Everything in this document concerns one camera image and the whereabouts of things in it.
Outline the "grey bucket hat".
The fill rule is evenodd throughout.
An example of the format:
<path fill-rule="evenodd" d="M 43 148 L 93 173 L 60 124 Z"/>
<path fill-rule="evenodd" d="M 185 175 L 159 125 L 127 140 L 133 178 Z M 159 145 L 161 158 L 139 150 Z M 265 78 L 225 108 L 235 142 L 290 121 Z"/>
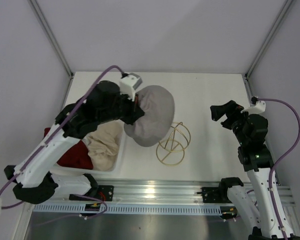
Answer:
<path fill-rule="evenodd" d="M 137 92 L 144 112 L 133 124 L 125 124 L 124 132 L 141 147 L 152 147 L 167 135 L 175 117 L 175 100 L 164 87 L 149 85 Z"/>

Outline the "beige bucket hat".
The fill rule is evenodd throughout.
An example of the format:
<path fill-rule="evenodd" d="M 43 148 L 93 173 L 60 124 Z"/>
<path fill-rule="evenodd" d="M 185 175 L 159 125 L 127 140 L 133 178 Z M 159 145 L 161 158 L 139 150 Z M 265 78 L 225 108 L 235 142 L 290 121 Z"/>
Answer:
<path fill-rule="evenodd" d="M 118 121 L 110 121 L 99 125 L 96 131 L 86 136 L 88 155 L 94 170 L 110 172 L 114 168 L 122 132 L 123 128 Z"/>

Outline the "gold wire hat stand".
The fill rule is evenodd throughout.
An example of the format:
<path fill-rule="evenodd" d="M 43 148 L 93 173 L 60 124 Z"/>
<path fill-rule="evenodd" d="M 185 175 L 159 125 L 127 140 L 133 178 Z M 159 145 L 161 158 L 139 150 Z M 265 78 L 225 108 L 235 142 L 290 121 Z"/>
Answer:
<path fill-rule="evenodd" d="M 164 166 L 175 167 L 184 161 L 192 135 L 182 121 L 173 122 L 170 130 L 166 138 L 158 142 L 155 155 Z"/>

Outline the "dark red bucket hat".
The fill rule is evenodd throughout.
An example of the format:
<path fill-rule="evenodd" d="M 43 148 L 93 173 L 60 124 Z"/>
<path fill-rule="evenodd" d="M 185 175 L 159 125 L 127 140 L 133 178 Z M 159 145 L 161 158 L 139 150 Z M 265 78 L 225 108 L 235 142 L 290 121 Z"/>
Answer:
<path fill-rule="evenodd" d="M 82 140 L 67 150 L 56 164 L 67 168 L 93 169 L 92 160 L 88 155 L 88 148 Z"/>

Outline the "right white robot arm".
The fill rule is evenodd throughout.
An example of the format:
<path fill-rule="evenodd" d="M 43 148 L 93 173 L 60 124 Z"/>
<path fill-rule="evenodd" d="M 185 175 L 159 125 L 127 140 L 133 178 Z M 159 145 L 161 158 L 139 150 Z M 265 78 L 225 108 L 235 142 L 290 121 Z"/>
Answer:
<path fill-rule="evenodd" d="M 299 240 L 280 200 L 275 178 L 276 162 L 265 145 L 269 122 L 262 113 L 266 110 L 266 102 L 256 97 L 251 100 L 249 108 L 233 100 L 210 107 L 211 119 L 217 122 L 225 116 L 222 127 L 231 130 L 239 143 L 238 159 L 250 180 L 255 200 L 250 199 L 238 177 L 221 179 L 218 197 L 223 202 L 230 201 L 251 228 L 248 239 Z"/>

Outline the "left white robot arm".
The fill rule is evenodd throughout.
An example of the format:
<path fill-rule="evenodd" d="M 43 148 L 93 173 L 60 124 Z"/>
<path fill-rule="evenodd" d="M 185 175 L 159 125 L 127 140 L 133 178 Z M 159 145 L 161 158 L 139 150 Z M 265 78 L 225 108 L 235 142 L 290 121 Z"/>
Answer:
<path fill-rule="evenodd" d="M 91 174 L 61 176 L 50 170 L 70 148 L 101 124 L 114 120 L 133 124 L 142 117 L 144 111 L 136 94 L 141 83 L 135 76 L 124 77 L 119 83 L 100 81 L 76 103 L 66 105 L 30 157 L 4 169 L 8 180 L 15 183 L 12 190 L 16 199 L 34 205 L 57 195 L 95 199 L 99 185 Z"/>

